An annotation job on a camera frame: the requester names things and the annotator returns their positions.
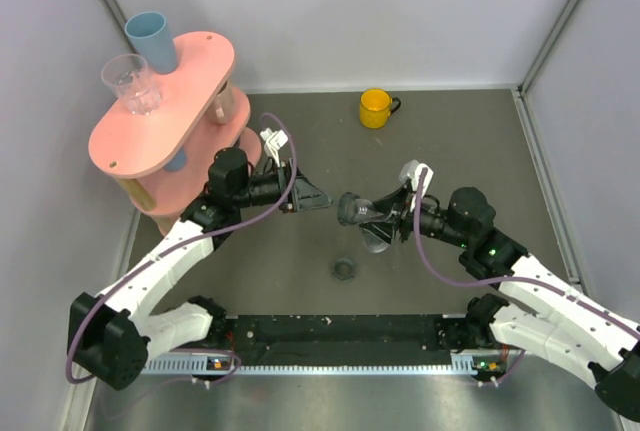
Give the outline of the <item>grey threaded coupling nut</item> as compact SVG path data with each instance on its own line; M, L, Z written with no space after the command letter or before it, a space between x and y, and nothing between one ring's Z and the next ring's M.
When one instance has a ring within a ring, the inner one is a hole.
M331 270L332 276L340 282L352 281L357 274L355 263L347 258L337 259Z

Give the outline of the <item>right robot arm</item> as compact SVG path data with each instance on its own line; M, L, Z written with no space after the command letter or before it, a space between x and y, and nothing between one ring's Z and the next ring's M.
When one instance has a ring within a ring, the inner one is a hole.
M547 269L494 225L495 209L474 187L455 190L447 208L418 207L405 184L377 201L358 198L350 213L386 242L428 237L457 246L470 286L508 297L467 321L469 339L515 346L593 389L611 410L639 419L639 325L596 303Z

